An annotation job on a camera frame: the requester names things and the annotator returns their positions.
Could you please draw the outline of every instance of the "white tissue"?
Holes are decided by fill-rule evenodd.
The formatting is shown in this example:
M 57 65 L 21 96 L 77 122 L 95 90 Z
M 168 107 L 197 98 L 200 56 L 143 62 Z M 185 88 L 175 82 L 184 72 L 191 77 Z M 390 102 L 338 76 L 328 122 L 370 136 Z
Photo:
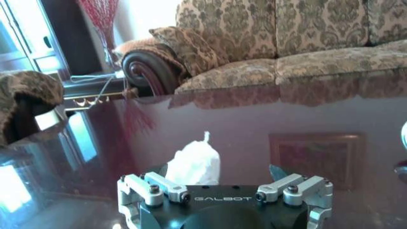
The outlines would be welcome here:
M 165 178 L 180 185 L 217 185 L 220 158 L 217 151 L 208 144 L 209 132 L 203 141 L 193 141 L 176 152 L 168 162 Z

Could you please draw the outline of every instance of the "sofa cushion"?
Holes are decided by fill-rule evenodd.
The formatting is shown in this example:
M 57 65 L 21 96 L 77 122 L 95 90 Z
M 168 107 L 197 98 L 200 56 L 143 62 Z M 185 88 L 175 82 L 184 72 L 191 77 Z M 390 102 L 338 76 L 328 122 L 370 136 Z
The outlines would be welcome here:
M 407 0 L 368 0 L 370 41 L 407 39 Z
M 193 30 L 171 26 L 149 30 L 149 32 L 161 43 L 171 47 L 191 76 L 196 76 L 229 62 L 217 56 Z
M 362 47 L 367 28 L 366 0 L 276 0 L 279 56 Z
M 383 45 L 376 46 L 380 49 L 386 50 L 394 50 L 399 52 L 406 52 L 407 53 L 407 40 L 400 40 L 396 42 L 390 42 Z
M 347 48 L 311 52 L 277 59 L 276 84 L 352 76 L 367 77 L 382 70 L 404 67 L 407 67 L 406 52 L 380 48 Z
M 275 82 L 275 63 L 272 59 L 233 62 L 191 78 L 177 89 L 185 91 L 272 84 Z
M 231 62 L 275 57 L 275 0 L 183 0 L 176 25 L 195 29 Z

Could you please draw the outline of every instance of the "glossy table surface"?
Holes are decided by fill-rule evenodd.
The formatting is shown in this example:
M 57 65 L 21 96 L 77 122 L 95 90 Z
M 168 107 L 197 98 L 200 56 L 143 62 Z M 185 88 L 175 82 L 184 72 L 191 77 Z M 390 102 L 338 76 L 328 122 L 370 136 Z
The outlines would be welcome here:
M 244 93 L 243 103 L 227 91 L 112 101 L 1 150 L 0 228 L 124 227 L 120 175 L 164 164 L 204 131 L 220 184 L 271 183 L 275 164 L 334 182 L 326 228 L 407 228 L 407 98 L 308 106 Z

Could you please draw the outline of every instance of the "cabinet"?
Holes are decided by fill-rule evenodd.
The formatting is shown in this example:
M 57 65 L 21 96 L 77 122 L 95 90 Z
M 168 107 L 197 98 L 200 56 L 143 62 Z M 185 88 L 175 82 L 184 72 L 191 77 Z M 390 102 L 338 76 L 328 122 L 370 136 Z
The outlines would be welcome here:
M 69 77 L 68 66 L 37 0 L 0 0 L 0 70 Z

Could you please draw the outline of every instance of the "screw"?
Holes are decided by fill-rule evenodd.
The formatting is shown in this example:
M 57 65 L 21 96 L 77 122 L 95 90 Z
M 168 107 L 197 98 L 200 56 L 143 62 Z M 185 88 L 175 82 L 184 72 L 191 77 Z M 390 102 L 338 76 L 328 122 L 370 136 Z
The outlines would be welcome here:
M 183 195 L 180 195 L 180 203 L 181 204 L 187 204 L 191 200 L 191 195 L 188 192 L 183 193 Z
M 289 185 L 289 186 L 288 186 L 288 191 L 289 191 L 291 193 L 297 193 L 297 192 L 299 192 L 299 187 L 297 187 L 296 185 Z
M 149 186 L 149 193 L 151 194 L 157 194 L 160 192 L 160 187 L 157 185 L 151 185 Z
M 263 202 L 265 200 L 265 194 L 263 192 L 257 192 L 255 194 L 255 199 L 257 202 Z

